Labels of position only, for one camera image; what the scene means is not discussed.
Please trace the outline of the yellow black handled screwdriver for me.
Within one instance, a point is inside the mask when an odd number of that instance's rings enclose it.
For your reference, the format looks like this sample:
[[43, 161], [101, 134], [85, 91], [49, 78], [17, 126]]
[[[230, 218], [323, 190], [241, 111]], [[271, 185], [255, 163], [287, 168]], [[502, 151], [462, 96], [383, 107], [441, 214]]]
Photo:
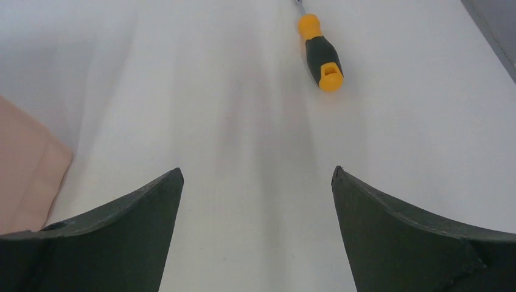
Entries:
[[308, 69], [318, 88], [325, 92], [335, 92], [344, 83], [338, 53], [323, 35], [319, 18], [307, 13], [301, 0], [294, 1], [301, 17], [298, 32], [305, 44]]

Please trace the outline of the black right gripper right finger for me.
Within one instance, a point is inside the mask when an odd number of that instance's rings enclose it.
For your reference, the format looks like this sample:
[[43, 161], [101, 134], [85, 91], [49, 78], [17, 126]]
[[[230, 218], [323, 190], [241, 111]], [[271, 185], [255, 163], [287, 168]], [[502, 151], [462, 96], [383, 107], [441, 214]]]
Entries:
[[332, 175], [341, 236], [358, 291], [514, 291], [515, 235], [461, 223]]

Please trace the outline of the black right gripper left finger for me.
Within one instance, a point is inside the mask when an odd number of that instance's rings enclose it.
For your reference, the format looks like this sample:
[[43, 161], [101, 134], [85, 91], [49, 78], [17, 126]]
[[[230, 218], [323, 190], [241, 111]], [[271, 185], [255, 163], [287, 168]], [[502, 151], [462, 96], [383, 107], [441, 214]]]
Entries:
[[40, 231], [1, 236], [2, 291], [158, 291], [184, 178], [173, 169]]

